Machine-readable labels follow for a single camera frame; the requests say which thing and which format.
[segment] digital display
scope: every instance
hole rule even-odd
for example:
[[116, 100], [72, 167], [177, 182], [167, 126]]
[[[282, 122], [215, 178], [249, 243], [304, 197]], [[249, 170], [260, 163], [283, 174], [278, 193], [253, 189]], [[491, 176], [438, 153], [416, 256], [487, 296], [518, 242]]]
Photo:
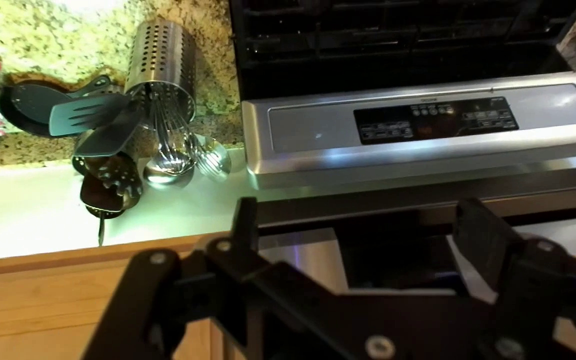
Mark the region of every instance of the digital display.
[[518, 130], [505, 98], [353, 110], [361, 143]]

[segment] black stovetop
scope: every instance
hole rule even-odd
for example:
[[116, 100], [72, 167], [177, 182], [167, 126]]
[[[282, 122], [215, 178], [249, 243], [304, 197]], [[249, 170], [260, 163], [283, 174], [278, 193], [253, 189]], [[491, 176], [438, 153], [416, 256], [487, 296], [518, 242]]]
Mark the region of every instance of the black stovetop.
[[242, 98], [568, 70], [576, 0], [230, 0]]

